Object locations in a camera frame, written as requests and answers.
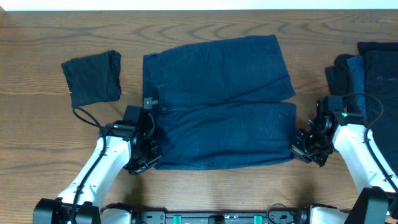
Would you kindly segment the dark blue shorts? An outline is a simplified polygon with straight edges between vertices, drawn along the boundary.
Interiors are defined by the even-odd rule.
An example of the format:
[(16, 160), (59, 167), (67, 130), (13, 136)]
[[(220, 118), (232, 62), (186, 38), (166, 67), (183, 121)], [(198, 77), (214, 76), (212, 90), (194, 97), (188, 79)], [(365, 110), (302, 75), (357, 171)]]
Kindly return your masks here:
[(220, 170), (291, 161), (295, 95), (277, 37), (252, 35), (145, 55), (144, 107), (158, 170)]

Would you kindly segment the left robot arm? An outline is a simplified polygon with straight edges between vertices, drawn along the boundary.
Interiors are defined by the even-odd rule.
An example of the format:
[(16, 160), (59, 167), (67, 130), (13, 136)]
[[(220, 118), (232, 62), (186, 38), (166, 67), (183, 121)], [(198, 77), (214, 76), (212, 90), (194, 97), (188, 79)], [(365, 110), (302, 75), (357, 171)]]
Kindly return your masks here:
[(139, 175), (162, 157), (154, 137), (152, 114), (127, 106), (121, 120), (100, 125), (95, 150), (74, 181), (57, 198), (42, 198), (34, 208), (38, 223), (141, 223), (140, 213), (123, 203), (103, 207), (104, 200), (121, 170)]

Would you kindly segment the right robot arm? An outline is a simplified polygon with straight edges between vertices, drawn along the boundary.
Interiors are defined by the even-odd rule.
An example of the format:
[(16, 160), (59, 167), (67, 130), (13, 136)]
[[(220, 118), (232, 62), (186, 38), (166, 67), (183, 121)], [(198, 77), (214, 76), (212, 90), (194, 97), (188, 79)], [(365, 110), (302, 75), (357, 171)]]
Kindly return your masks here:
[(296, 223), (384, 223), (397, 218), (397, 176), (376, 145), (371, 127), (361, 114), (345, 110), (343, 96), (317, 101), (317, 115), (309, 131), (298, 129), (291, 143), (293, 155), (324, 166), (330, 154), (342, 156), (359, 197), (348, 212), (326, 205), (310, 205), (295, 215)]

